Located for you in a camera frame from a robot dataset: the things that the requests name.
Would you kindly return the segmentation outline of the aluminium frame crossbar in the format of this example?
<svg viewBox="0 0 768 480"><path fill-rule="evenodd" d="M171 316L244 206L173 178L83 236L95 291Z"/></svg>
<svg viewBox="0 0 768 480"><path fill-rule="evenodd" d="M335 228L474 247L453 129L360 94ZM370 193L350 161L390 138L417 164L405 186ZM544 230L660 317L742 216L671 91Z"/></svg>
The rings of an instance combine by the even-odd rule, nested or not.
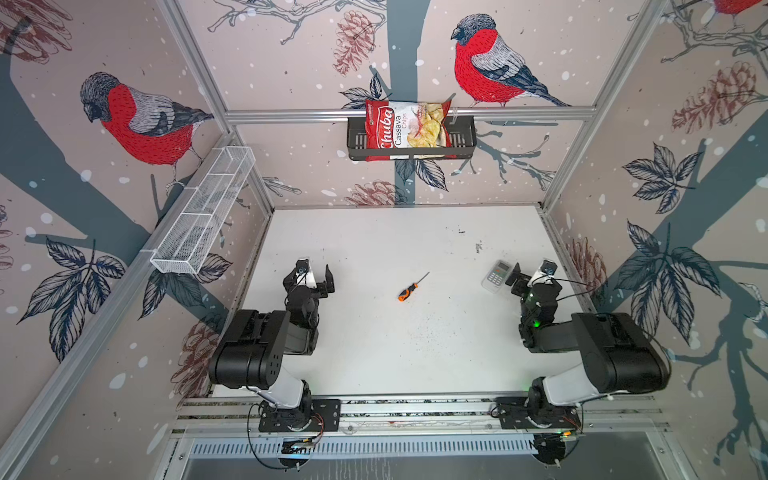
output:
<svg viewBox="0 0 768 480"><path fill-rule="evenodd" d="M472 116L479 121L587 121L595 117L597 108L593 106L556 107L523 106L493 108L457 108L450 110L451 116ZM365 109L358 110L232 110L225 114L230 125L255 124L307 124L337 123L349 118L364 118Z"/></svg>

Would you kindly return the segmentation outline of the black wall basket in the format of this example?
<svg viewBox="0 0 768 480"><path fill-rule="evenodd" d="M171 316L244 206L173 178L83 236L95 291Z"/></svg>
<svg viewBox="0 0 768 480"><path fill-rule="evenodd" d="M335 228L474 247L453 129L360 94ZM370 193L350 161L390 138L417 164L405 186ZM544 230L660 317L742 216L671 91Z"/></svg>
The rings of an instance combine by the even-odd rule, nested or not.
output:
<svg viewBox="0 0 768 480"><path fill-rule="evenodd" d="M346 146L352 161L396 160L465 160L470 159L477 146L477 134L472 116L459 116L445 125L447 145L435 148L374 149L368 147L365 119L349 118Z"/></svg>

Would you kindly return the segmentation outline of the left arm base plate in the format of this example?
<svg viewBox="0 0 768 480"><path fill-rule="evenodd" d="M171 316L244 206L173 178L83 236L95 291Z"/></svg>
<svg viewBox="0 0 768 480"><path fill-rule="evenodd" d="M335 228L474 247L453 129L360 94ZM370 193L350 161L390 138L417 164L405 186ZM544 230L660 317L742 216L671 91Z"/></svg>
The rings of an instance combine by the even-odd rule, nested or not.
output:
<svg viewBox="0 0 768 480"><path fill-rule="evenodd" d="M279 409L262 401L258 417L260 433L336 432L341 417L341 401L314 399L295 409Z"/></svg>

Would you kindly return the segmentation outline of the orange black screwdriver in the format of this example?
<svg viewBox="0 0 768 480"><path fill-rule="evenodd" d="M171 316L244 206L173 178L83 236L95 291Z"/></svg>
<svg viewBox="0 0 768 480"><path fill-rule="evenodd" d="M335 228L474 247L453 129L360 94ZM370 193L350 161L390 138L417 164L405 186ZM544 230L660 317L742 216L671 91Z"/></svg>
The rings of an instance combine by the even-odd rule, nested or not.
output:
<svg viewBox="0 0 768 480"><path fill-rule="evenodd" d="M424 274L421 278L419 278L417 281L411 283L409 286L405 287L399 294L398 294L398 300L400 302L405 302L412 294L413 292L418 288L419 284L429 276L429 272Z"/></svg>

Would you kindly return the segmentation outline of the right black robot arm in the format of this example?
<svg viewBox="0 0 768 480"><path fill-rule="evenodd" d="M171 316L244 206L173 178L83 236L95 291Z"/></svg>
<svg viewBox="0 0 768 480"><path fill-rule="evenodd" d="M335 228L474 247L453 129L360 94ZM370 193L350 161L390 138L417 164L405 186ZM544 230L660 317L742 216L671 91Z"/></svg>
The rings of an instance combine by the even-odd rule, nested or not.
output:
<svg viewBox="0 0 768 480"><path fill-rule="evenodd" d="M607 395L649 394L666 388L671 367L647 335L625 313L577 312L565 322L555 314L562 285L557 265L542 261L534 275L499 261L487 279L520 299L518 332L533 354L577 352L581 362L561 373L533 380L527 397L497 400L496 414L507 428L524 420L536 428L582 426L577 408Z"/></svg>

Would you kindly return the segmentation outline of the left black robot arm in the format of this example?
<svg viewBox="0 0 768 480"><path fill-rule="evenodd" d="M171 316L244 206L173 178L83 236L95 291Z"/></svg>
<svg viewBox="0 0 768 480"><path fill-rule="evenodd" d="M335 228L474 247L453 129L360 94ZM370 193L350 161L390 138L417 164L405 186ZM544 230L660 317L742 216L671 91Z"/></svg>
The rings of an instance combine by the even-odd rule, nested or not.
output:
<svg viewBox="0 0 768 480"><path fill-rule="evenodd" d="M299 259L283 279L281 310L241 309L234 315L208 366L212 384L244 389L261 399L251 409L261 433L336 432L341 402L317 400L309 383L282 366L286 356L310 356L319 340L319 304L335 291L329 268L315 279Z"/></svg>

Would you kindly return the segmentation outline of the red cassava chips bag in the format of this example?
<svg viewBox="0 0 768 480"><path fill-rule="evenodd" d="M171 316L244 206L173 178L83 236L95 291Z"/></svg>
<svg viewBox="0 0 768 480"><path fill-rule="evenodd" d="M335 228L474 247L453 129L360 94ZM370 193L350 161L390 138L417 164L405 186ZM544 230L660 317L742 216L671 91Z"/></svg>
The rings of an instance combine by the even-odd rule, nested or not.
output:
<svg viewBox="0 0 768 480"><path fill-rule="evenodd" d="M367 100L366 148L445 149L452 146L444 121L451 101L442 103Z"/></svg>

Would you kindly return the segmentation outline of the white remote control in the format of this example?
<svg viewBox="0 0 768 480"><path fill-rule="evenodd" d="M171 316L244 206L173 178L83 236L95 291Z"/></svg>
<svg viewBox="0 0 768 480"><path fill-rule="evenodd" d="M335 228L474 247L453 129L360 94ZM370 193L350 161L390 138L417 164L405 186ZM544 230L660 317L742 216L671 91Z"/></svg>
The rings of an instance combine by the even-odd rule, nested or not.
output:
<svg viewBox="0 0 768 480"><path fill-rule="evenodd" d="M496 293L505 285L511 271L512 266L509 263L498 260L481 281L481 286L491 293Z"/></svg>

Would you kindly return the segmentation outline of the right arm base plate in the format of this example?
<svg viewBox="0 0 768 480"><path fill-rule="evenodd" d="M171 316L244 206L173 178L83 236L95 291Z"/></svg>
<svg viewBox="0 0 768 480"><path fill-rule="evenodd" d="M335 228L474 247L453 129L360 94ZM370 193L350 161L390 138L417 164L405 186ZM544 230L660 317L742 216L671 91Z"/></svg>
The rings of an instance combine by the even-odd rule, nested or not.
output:
<svg viewBox="0 0 768 480"><path fill-rule="evenodd" d="M497 397L489 415L500 422L504 430L557 429L581 430L578 409L573 406L553 406L546 401L540 404L527 397Z"/></svg>

